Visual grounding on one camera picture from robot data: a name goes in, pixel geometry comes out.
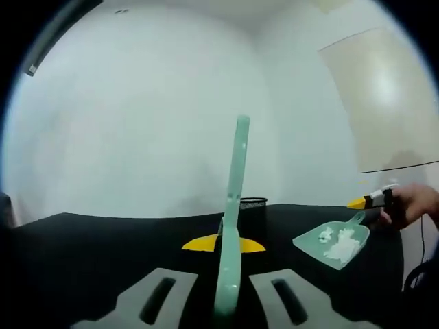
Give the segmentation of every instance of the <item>green dustpan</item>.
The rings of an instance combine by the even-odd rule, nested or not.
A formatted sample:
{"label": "green dustpan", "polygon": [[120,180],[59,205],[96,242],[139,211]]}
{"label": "green dustpan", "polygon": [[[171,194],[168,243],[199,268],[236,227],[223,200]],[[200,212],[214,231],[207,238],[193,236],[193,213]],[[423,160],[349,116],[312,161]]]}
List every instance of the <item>green dustpan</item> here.
{"label": "green dustpan", "polygon": [[[366,213],[364,211],[361,211],[358,212],[354,217],[349,219],[349,221],[347,222],[330,221],[328,223],[322,224],[317,228],[314,228],[311,231],[294,238],[293,244],[303,252],[306,252],[311,257],[317,259],[318,261],[334,269],[342,269],[361,251],[361,249],[366,244],[370,232],[366,226],[360,225],[365,216]],[[320,233],[325,231],[327,228],[330,228],[333,231],[331,240],[327,241],[326,243],[321,243],[319,240]],[[327,258],[324,253],[337,243],[338,232],[344,228],[354,230],[351,238],[359,241],[359,248],[348,261],[342,263],[340,259]]]}

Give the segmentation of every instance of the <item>black tabletop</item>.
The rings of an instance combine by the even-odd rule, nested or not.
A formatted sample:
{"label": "black tabletop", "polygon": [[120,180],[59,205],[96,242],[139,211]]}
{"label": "black tabletop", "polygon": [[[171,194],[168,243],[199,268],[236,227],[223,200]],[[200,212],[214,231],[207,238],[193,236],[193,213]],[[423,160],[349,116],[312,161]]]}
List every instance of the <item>black tabletop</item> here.
{"label": "black tabletop", "polygon": [[[236,324],[266,322],[249,275],[290,268],[327,293],[334,311],[353,321],[389,326],[399,298],[403,250],[398,232],[372,231],[365,248],[343,270],[323,265],[293,246],[292,239],[328,221],[347,221],[343,207],[272,205],[240,213],[240,235],[262,243],[266,252],[242,254]],[[2,254],[10,275],[10,321],[66,328],[98,319],[117,296],[157,267],[198,274],[180,327],[209,326],[219,254],[181,247],[215,234],[222,214],[129,219],[59,214],[2,231]]]}

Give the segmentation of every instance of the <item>black cable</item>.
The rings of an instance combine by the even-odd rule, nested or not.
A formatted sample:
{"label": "black cable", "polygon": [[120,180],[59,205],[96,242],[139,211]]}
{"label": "black cable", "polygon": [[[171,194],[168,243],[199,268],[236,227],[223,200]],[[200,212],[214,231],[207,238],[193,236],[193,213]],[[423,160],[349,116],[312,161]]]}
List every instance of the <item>black cable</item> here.
{"label": "black cable", "polygon": [[[420,259],[420,264],[421,265],[424,262],[424,256],[425,256],[425,240],[424,240],[424,217],[421,216],[420,217],[420,239],[423,242],[423,256]],[[418,285],[418,279],[419,276],[416,277],[414,286],[416,287]]]}

